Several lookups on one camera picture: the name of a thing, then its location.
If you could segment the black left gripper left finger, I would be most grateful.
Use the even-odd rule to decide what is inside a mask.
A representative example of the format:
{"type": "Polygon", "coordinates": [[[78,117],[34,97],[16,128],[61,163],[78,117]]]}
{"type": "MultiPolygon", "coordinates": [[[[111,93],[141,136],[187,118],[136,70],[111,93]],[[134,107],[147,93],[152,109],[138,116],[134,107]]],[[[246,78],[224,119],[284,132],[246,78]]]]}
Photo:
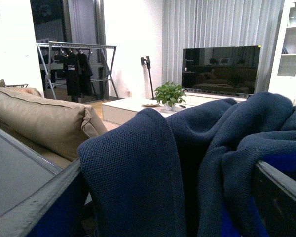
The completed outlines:
{"type": "Polygon", "coordinates": [[[0,129],[0,237],[73,237],[88,190],[78,160],[45,160],[0,129]]]}

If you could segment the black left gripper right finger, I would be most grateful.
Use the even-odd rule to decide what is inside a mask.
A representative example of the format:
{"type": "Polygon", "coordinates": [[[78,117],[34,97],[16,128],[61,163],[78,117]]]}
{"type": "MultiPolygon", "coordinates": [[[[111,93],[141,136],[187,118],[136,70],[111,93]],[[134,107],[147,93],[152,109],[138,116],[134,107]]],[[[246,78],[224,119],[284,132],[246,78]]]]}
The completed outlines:
{"type": "Polygon", "coordinates": [[[259,161],[252,178],[254,203],[270,237],[296,237],[296,181],[259,161]]]}

